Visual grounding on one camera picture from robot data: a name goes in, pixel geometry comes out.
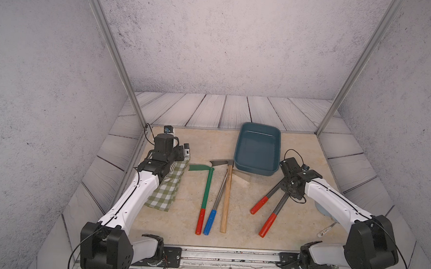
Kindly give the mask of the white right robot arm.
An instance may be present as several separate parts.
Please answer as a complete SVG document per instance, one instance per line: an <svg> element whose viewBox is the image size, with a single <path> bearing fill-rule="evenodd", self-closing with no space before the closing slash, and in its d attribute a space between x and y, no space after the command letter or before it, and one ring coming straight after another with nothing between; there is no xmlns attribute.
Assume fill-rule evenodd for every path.
<svg viewBox="0 0 431 269"><path fill-rule="evenodd" d="M300 249L299 267L322 265L351 269L386 269L399 262L393 226L384 215L373 215L337 192L314 170L304 170L295 158L281 161L284 191L298 200L313 199L323 213L348 233L346 243L306 243Z"/></svg>

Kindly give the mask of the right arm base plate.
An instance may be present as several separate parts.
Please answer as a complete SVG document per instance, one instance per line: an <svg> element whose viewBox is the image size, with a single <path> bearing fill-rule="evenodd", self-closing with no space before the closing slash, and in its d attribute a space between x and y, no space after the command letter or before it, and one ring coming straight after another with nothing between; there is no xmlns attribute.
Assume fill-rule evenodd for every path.
<svg viewBox="0 0 431 269"><path fill-rule="evenodd" d="M306 269L306 266L300 264L299 254L290 252L280 252L279 261L276 266L280 269ZM332 269L329 265L312 265L308 269Z"/></svg>

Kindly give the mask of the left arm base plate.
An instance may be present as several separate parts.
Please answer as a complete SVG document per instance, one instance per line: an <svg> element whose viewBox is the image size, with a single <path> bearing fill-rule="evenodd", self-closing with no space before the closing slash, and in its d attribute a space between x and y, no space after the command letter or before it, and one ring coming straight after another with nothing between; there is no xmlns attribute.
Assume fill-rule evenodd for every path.
<svg viewBox="0 0 431 269"><path fill-rule="evenodd" d="M179 268L181 265L182 248L165 246L164 254L160 261L154 259L143 259L132 264L132 267L159 267L167 266L168 268Z"/></svg>

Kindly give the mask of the wooden handled hoe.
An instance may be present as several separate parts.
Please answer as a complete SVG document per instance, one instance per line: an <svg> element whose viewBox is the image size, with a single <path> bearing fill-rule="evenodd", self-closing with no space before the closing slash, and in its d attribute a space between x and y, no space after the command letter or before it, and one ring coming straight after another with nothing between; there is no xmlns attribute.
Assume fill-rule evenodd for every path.
<svg viewBox="0 0 431 269"><path fill-rule="evenodd" d="M221 160L212 160L212 167L220 166L227 164L227 181L225 186L224 195L224 204L222 209L222 219L220 223L220 232L226 233L227 223L228 223L228 213L229 213L229 205L230 205L230 194L231 194L231 184L232 184L232 172L233 172L233 160L221 159Z"/></svg>

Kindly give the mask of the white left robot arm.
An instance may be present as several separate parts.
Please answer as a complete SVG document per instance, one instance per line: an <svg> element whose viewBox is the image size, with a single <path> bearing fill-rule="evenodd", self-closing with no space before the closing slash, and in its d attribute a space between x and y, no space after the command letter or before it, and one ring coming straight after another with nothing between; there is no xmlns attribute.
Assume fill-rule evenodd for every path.
<svg viewBox="0 0 431 269"><path fill-rule="evenodd" d="M159 264L164 261L164 240L144 234L129 239L131 226L148 198L168 176L173 164L190 157L189 144L180 144L171 133L159 134L154 148L136 168L134 179L110 211L96 223L86 223L81 230L81 269L129 269L142 260Z"/></svg>

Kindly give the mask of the grey hoe red grip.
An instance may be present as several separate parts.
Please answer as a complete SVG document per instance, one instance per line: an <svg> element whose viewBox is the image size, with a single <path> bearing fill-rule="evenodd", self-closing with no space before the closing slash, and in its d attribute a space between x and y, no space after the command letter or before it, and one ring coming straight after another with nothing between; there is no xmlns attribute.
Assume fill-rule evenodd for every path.
<svg viewBox="0 0 431 269"><path fill-rule="evenodd" d="M282 188L284 184L285 184L285 179L283 178L260 201L258 201L254 205L254 207L251 208L250 213L253 215L256 214L256 212L258 212L261 209L261 207L263 207L266 204L266 202L268 202L270 197L272 197L275 194L275 192L277 192L280 188Z"/></svg>
<svg viewBox="0 0 431 269"><path fill-rule="evenodd" d="M290 196L287 193L285 193L283 195L283 197L281 198L280 202L278 203L278 205L276 206L276 208L273 210L273 213L269 216L268 220L265 222L265 224L261 228L260 232L258 233L258 235L260 237L264 238L266 236L266 234L268 233L268 231L272 227L274 221L276 220L278 214L282 210L283 206L286 204L286 202L289 199L289 197Z"/></svg>

